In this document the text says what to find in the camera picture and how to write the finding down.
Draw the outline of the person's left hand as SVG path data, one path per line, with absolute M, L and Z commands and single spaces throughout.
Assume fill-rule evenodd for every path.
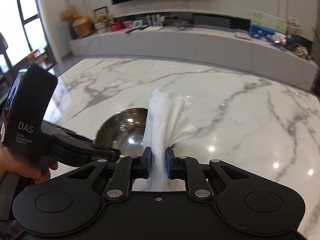
M 37 185 L 50 179 L 50 170 L 57 170 L 57 161 L 52 161 L 45 171 L 33 164 L 14 156 L 13 152 L 1 144 L 1 180 L 8 172 L 14 172 L 25 178 L 33 180 L 31 185 Z

